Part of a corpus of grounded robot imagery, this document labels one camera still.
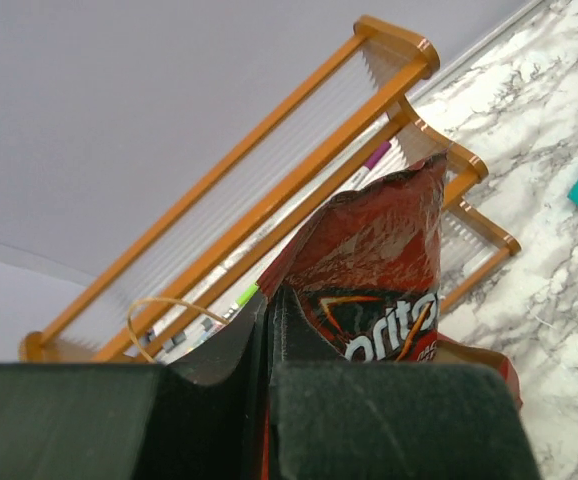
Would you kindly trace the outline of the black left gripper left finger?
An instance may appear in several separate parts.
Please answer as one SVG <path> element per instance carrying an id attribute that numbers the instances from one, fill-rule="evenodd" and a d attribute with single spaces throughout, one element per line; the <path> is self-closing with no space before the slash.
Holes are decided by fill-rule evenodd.
<path id="1" fill-rule="evenodd" d="M 257 479 L 266 300 L 162 364 L 0 364 L 0 479 Z"/>

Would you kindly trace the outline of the red Doritos chip bag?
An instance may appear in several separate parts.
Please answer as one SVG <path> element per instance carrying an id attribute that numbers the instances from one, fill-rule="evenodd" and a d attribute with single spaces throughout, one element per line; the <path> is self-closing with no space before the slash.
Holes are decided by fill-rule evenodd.
<path id="1" fill-rule="evenodd" d="M 259 284 L 268 307 L 265 479 L 397 479 L 395 366 L 435 354 L 447 156 L 339 193 Z"/>

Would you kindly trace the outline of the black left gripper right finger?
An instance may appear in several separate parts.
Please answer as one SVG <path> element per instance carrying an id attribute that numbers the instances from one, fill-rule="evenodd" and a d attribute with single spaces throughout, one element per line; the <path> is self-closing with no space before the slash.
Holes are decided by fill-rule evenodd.
<path id="1" fill-rule="evenodd" d="M 497 370 L 467 363 L 356 363 L 307 324 L 295 294 L 268 309 L 271 479 L 536 479 Z"/>

